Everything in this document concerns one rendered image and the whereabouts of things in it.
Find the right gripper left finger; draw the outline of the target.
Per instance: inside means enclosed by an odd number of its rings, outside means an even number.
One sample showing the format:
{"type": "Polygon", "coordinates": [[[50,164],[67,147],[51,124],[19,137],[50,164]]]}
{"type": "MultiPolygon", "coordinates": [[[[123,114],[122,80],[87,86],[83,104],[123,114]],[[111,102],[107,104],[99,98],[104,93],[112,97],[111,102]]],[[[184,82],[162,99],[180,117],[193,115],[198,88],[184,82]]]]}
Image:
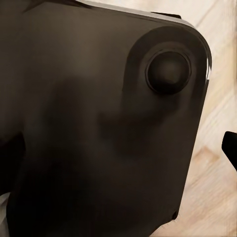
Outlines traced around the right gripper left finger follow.
{"type": "Polygon", "coordinates": [[[0,190],[26,150],[21,131],[0,137],[0,190]]]}

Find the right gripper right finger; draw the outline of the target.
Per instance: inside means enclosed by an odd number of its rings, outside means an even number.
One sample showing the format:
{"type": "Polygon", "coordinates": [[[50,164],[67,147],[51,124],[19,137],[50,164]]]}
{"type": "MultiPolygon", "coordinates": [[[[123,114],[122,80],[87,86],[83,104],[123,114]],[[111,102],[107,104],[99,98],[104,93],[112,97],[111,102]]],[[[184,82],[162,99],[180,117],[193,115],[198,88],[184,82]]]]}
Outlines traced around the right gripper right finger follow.
{"type": "Polygon", "coordinates": [[[222,150],[237,170],[237,133],[225,132],[222,141],[222,150]]]}

